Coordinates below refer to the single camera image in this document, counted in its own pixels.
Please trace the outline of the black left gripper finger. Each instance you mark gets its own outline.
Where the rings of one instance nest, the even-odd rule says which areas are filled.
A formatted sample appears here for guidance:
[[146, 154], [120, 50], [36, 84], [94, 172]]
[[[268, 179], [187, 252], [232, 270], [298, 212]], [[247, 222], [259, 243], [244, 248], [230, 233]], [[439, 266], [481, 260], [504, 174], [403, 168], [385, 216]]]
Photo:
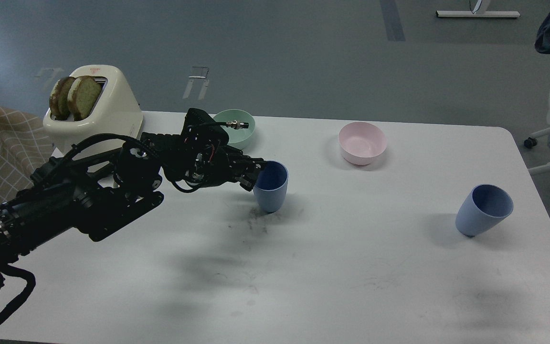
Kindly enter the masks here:
[[251, 192], [257, 183], [258, 170], [233, 170], [225, 174], [225, 180], [230, 183], [239, 183], [242, 189]]
[[253, 158], [243, 150], [230, 147], [230, 168], [235, 176], [259, 174], [266, 168], [267, 161], [262, 158]]

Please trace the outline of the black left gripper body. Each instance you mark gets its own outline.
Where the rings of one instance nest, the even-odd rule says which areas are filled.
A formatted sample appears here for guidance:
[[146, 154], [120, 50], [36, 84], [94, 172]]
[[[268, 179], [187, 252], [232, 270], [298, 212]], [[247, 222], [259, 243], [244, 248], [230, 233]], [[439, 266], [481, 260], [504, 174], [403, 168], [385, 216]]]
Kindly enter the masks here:
[[228, 135], [206, 111], [189, 108], [181, 133], [167, 134], [162, 139], [160, 157], [165, 177], [171, 183], [186, 182], [186, 193], [238, 181], [223, 148]]

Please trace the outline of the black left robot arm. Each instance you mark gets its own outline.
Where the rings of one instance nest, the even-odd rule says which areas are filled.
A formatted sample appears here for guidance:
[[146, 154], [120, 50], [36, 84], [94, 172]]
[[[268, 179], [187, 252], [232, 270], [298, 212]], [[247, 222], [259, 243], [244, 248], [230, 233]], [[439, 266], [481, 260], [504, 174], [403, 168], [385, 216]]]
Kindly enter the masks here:
[[26, 281], [0, 312], [0, 325], [36, 285], [32, 272], [13, 266], [20, 256], [70, 228], [94, 242], [109, 237], [162, 203], [163, 178], [185, 194], [223, 183], [253, 190], [267, 163], [230, 146], [225, 127], [250, 125], [237, 119], [218, 122], [192, 107], [177, 135], [144, 132], [136, 139], [99, 133], [37, 168], [30, 189], [0, 204], [0, 290], [6, 276]]

